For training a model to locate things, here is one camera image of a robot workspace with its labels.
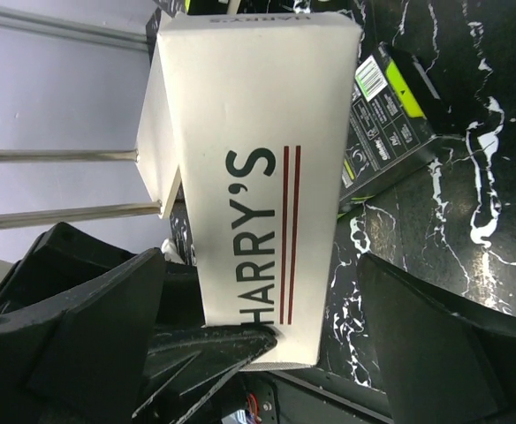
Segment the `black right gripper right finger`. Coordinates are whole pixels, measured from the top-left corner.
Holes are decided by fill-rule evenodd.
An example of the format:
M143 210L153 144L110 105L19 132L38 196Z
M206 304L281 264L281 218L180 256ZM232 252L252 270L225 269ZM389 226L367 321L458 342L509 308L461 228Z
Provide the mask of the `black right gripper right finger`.
M363 254L358 283L397 423L516 423L516 317Z

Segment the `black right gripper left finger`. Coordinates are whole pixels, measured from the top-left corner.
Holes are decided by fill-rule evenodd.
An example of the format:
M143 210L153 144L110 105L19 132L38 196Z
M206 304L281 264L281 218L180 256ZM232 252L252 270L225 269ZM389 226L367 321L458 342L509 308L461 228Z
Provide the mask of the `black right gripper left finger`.
M88 423L130 422L165 265L159 249L148 249L0 315L0 423L36 423L51 407Z

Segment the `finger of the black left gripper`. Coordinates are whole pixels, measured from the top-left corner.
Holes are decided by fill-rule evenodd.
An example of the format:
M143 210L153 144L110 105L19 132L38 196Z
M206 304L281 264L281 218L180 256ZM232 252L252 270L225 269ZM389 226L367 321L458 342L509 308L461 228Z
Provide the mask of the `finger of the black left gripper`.
M87 336L196 329L196 272L58 223L0 283L0 334L53 324Z
M133 417L224 417L246 400L236 374L276 345L275 333L260 326L158 330Z

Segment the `green black razor box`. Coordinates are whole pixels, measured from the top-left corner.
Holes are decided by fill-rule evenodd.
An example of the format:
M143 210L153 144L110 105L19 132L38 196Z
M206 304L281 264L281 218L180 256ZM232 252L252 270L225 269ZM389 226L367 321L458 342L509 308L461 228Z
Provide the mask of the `green black razor box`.
M355 74L338 213L408 177L460 137L419 59L380 43Z

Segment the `white Harry's box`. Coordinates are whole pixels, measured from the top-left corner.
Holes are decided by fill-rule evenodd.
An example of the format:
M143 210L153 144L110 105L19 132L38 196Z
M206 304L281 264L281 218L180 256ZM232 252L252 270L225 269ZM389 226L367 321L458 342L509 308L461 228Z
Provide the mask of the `white Harry's box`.
M205 320L273 329L255 369L319 358L361 34L322 12L157 36Z

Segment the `green black razor box shelved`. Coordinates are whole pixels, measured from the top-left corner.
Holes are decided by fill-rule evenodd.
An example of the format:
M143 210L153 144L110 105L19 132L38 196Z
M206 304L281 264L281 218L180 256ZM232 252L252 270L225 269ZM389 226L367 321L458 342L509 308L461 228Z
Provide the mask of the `green black razor box shelved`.
M154 0L154 3L169 16L178 14L194 16L236 14L241 0Z

